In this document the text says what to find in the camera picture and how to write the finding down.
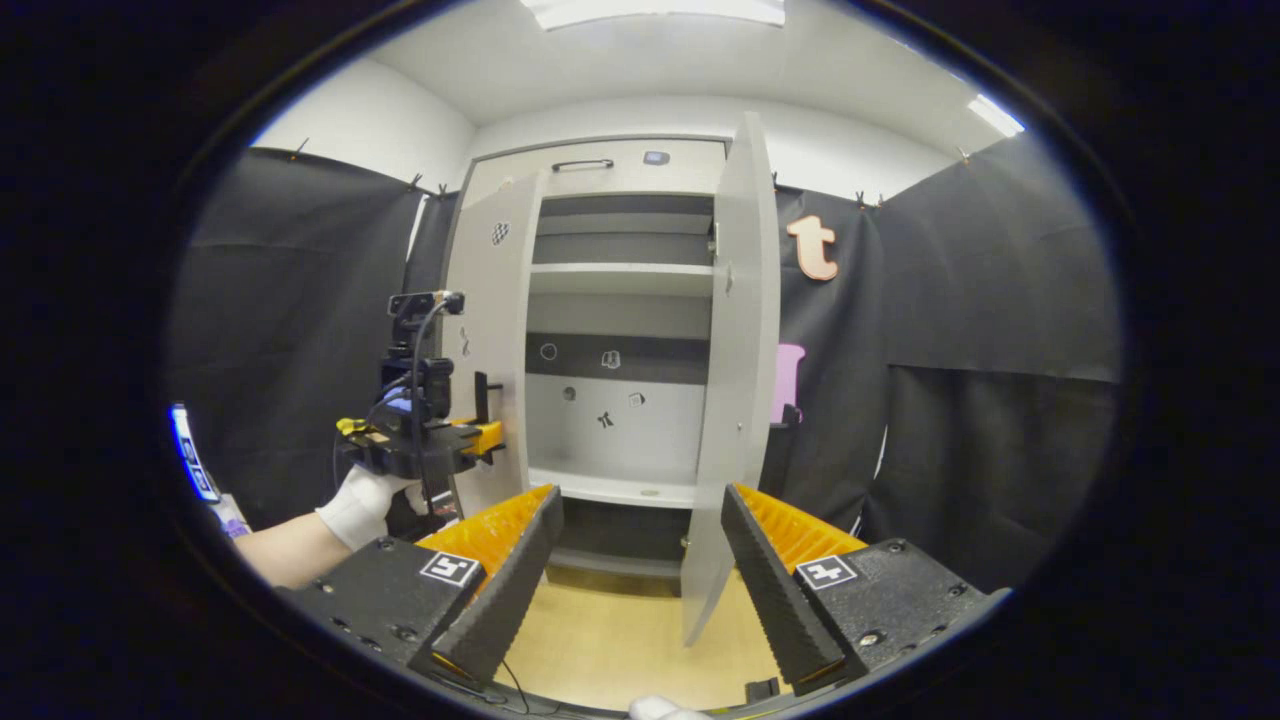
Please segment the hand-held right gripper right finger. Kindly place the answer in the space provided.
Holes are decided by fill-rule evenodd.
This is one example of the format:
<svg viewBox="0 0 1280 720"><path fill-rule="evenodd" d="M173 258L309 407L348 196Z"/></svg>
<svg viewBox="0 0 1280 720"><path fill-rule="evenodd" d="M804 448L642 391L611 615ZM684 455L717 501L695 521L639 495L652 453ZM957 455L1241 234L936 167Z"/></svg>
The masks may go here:
<svg viewBox="0 0 1280 720"><path fill-rule="evenodd" d="M721 525L782 679L797 696L893 670L995 611L984 592L902 538L863 542L732 484Z"/></svg>

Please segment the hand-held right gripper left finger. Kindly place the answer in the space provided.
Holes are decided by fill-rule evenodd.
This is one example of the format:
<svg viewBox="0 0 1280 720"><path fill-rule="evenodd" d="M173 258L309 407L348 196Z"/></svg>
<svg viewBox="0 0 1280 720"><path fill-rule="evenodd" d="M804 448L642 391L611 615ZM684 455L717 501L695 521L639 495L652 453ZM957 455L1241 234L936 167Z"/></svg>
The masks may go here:
<svg viewBox="0 0 1280 720"><path fill-rule="evenodd" d="M504 662L563 527L561 489L539 486L415 543L379 537L291 596L347 644L480 691Z"/></svg>

